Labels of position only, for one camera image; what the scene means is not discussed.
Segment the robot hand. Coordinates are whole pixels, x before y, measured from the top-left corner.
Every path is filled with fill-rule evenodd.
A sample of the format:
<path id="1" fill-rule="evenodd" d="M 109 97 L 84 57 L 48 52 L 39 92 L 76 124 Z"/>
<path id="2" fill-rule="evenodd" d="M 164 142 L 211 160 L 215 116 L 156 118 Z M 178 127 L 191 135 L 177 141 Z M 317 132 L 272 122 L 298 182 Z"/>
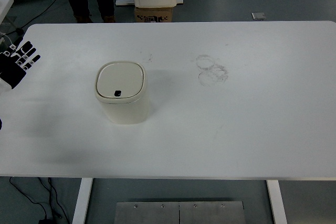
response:
<path id="1" fill-rule="evenodd" d="M 21 46 L 23 37 L 15 40 L 1 52 L 1 89 L 14 89 L 23 80 L 27 71 L 41 58 L 30 41 Z"/>

